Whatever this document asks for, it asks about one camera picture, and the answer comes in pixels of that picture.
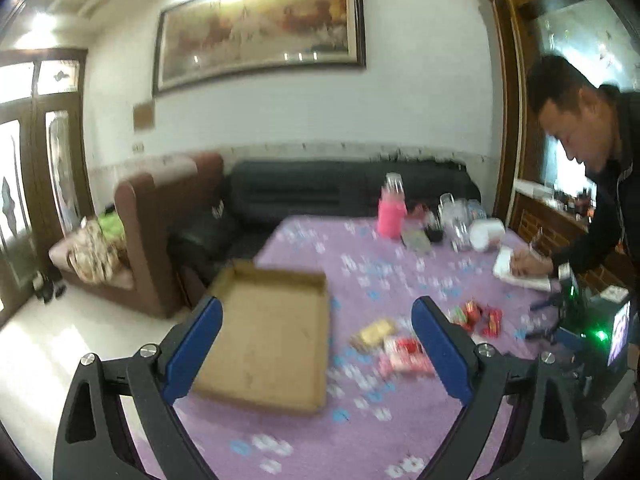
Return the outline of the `man's writing hand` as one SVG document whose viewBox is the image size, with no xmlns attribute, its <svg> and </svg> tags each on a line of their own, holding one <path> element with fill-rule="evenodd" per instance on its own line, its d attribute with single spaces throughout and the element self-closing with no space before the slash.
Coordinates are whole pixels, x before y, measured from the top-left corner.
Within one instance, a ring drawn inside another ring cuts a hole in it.
<svg viewBox="0 0 640 480">
<path fill-rule="evenodd" d="M 536 259 L 528 249 L 514 250 L 510 259 L 510 272 L 514 276 L 542 278 L 552 274 L 553 262 L 547 257 Z"/>
</svg>

